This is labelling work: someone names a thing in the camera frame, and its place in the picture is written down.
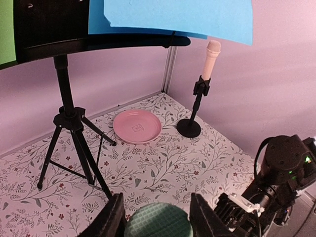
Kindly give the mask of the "mint green toy microphone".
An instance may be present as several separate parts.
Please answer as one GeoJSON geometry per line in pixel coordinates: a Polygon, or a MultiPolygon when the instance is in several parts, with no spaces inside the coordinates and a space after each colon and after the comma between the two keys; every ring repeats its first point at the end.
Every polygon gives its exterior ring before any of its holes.
{"type": "Polygon", "coordinates": [[[138,209],[126,224],[125,237],[192,237],[188,214],[170,203],[151,203],[138,209]]]}

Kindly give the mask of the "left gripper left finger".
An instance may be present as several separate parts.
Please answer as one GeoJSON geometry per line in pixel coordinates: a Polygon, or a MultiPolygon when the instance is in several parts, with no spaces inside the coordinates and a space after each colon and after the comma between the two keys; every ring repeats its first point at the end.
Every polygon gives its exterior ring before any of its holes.
{"type": "Polygon", "coordinates": [[[123,193],[114,194],[80,237],[123,237],[126,224],[123,193]]]}

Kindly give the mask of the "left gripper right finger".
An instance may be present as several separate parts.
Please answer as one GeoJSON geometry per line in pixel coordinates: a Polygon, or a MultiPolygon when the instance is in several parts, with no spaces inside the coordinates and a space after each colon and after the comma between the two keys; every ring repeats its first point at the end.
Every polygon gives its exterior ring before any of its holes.
{"type": "Polygon", "coordinates": [[[233,237],[201,194],[191,193],[189,220],[195,237],[233,237]]]}

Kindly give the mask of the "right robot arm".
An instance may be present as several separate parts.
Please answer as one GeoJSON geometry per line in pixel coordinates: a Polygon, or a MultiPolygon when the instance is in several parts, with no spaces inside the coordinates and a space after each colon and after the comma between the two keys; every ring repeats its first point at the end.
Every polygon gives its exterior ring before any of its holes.
{"type": "Polygon", "coordinates": [[[220,195],[214,209],[236,237],[263,237],[273,224],[284,226],[295,200],[316,181],[316,140],[298,135],[265,139],[256,154],[265,150],[261,168],[241,194],[220,195]]]}

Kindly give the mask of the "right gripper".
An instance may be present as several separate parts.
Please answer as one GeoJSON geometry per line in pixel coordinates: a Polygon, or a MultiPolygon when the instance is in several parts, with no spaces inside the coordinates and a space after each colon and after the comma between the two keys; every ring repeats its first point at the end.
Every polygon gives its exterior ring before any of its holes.
{"type": "Polygon", "coordinates": [[[247,213],[222,193],[214,209],[216,215],[237,237],[262,237],[263,228],[258,213],[247,213]]]}

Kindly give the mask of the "black round base mic stand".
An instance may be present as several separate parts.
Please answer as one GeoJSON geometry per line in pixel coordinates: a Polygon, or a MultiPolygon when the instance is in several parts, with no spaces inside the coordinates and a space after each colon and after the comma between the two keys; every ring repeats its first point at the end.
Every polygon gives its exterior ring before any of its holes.
{"type": "Polygon", "coordinates": [[[176,125],[177,131],[184,137],[196,138],[201,133],[200,125],[195,121],[197,111],[200,107],[201,97],[202,97],[202,77],[199,77],[198,81],[195,83],[193,94],[196,96],[195,102],[193,104],[193,110],[190,119],[184,118],[178,121],[176,125]]]}

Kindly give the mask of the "beige toy microphone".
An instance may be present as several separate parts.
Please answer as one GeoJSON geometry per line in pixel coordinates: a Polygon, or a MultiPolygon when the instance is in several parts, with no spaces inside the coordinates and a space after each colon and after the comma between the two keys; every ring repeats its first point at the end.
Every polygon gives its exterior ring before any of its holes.
{"type": "Polygon", "coordinates": [[[216,40],[211,40],[206,48],[206,60],[202,72],[202,79],[209,80],[218,55],[221,52],[221,43],[216,40]]]}

